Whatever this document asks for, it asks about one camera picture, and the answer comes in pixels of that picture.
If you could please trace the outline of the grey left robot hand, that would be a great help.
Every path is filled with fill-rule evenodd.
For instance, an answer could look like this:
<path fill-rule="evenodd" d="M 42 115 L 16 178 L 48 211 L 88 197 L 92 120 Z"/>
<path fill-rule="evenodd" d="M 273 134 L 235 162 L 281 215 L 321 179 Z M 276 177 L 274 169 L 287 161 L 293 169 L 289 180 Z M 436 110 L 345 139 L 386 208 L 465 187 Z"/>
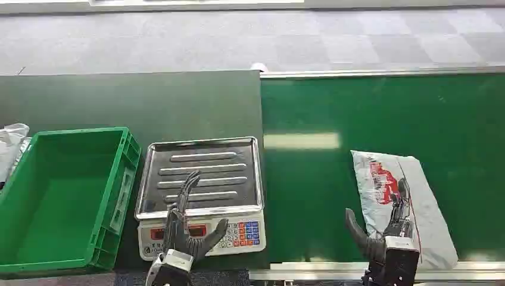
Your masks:
<path fill-rule="evenodd" d="M 200 181 L 200 174 L 200 171 L 190 173 L 180 189 L 176 202 L 167 206 L 168 213 L 163 248 L 164 252 L 174 249 L 189 254 L 195 261 L 203 259 L 220 242 L 227 233 L 227 224 L 229 222 L 227 219 L 220 219 L 215 230 L 204 238 L 190 236 L 186 207 L 190 192 Z"/>

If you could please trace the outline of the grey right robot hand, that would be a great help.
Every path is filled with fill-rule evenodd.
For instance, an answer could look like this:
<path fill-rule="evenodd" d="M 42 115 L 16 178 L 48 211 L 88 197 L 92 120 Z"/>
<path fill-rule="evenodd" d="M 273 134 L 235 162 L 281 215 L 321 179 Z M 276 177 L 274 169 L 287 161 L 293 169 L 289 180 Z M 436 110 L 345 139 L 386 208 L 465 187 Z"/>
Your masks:
<path fill-rule="evenodd" d="M 406 178 L 398 182 L 398 195 L 392 194 L 392 210 L 383 233 L 373 238 L 365 234 L 356 221 L 353 210 L 345 209 L 345 225 L 363 256 L 370 262 L 385 264 L 387 259 L 411 260 L 417 264 L 419 250 L 414 246 L 411 222 L 410 187 Z"/>

